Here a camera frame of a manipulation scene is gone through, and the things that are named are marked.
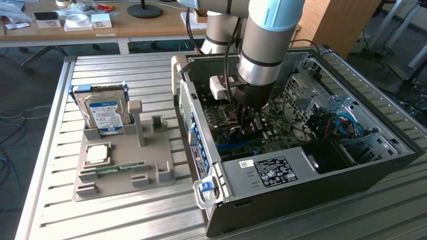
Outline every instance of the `aluminum extrusion table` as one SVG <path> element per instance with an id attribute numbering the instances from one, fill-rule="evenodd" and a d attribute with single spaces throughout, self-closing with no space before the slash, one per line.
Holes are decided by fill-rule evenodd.
<path id="1" fill-rule="evenodd" d="M 184 52 L 68 58 L 31 180 L 16 239 L 206 239 L 190 167 L 172 103 L 171 57 Z M 380 111 L 426 149 L 426 129 L 342 59 L 324 58 Z M 69 85 L 127 81 L 142 100 L 142 119 L 163 115 L 168 124 L 176 184 L 73 202 L 83 117 Z M 323 79 L 330 89 L 339 89 Z M 390 174 L 368 191 L 286 215 L 215 239 L 407 239 L 427 232 L 427 157 Z"/>

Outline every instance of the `floor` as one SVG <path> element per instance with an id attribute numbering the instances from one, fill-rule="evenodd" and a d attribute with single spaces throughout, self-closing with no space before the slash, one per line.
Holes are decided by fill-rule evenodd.
<path id="1" fill-rule="evenodd" d="M 366 33 L 372 35 L 384 16 L 372 18 L 366 28 Z M 398 24 L 398 21 L 390 25 L 383 38 L 387 37 L 391 29 Z M 419 50 L 427 43 L 427 34 L 416 29 L 408 28 L 403 36 L 398 40 L 392 50 L 394 56 L 386 55 L 380 60 L 383 64 L 395 64 L 406 72 L 412 70 L 406 67 Z M 166 41 L 158 43 L 159 49 L 151 48 L 151 43 L 135 43 L 132 53 L 146 53 L 158 51 L 178 51 L 186 49 L 184 43 L 176 41 Z M 40 47 L 29 47 L 29 52 L 35 53 Z M 119 47 L 116 44 L 100 44 L 100 50 L 95 50 L 92 45 L 73 45 L 64 46 L 63 49 L 73 56 L 93 56 L 119 54 Z M 33 75 L 27 75 L 20 67 L 21 62 L 29 57 L 17 48 L 0 48 L 0 73 L 3 73 L 3 82 L 0 87 L 0 115 L 15 115 L 20 110 L 29 109 L 35 106 L 49 105 L 55 96 L 55 89 L 57 79 L 63 66 L 63 56 L 59 52 L 51 51 L 40 60 L 32 65 L 35 70 Z M 382 65 L 371 60 L 367 60 L 358 54 L 351 54 L 347 58 L 351 65 L 360 71 L 362 74 L 383 89 L 396 89 L 399 78 L 392 75 L 390 69 L 382 69 Z M 427 69 L 420 74 L 419 80 L 424 81 L 427 77 Z M 390 94 L 396 101 L 399 99 L 394 94 Z M 40 109 L 33 112 L 32 117 L 48 114 L 48 108 Z M 415 118 L 427 126 L 424 115 L 416 113 Z M 23 119 L 5 119 L 7 123 L 21 124 Z M 43 140 L 45 130 L 47 118 L 32 119 L 25 121 L 25 135 L 23 139 L 7 147 L 0 149 L 0 157 L 5 157 L 15 165 L 19 182 L 21 185 L 21 198 L 19 203 L 3 215 L 0 215 L 0 239 L 12 240 L 16 233 L 16 228 L 20 220 L 21 210 L 25 201 L 25 194 L 28 191 L 33 167 L 37 159 L 39 147 Z M 16 130 L 16 126 L 0 124 L 0 141 Z M 0 171 L 0 180 L 5 177 L 5 171 Z M 13 204 L 17 187 L 12 176 L 9 175 L 7 181 L 0 185 L 0 211 Z"/>

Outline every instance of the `white paper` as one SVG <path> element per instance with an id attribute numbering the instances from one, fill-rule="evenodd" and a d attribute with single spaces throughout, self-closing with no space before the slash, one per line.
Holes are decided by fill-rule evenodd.
<path id="1" fill-rule="evenodd" d="M 28 27 L 29 24 L 27 22 L 20 23 L 20 24 L 5 24 L 7 29 L 20 29 L 24 27 Z"/>
<path id="2" fill-rule="evenodd" d="M 180 17 L 182 17 L 182 20 L 186 24 L 187 12 L 182 12 Z M 190 13 L 190 26 L 191 26 L 191 30 L 200 30 L 200 29 L 207 29 L 208 24 L 207 23 L 198 23 L 195 20 L 195 14 Z"/>

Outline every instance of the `robotic arm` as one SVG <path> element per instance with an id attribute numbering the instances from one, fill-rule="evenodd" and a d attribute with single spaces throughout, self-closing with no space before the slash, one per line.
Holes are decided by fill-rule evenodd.
<path id="1" fill-rule="evenodd" d="M 228 96 L 230 100 L 234 98 L 238 102 L 238 141 L 256 138 L 263 132 L 262 109 L 279 77 L 295 27 L 302 19 L 304 1 L 178 0 L 190 8 L 247 18 L 238 76 L 228 80 L 240 83 L 234 87 L 234 96 Z"/>

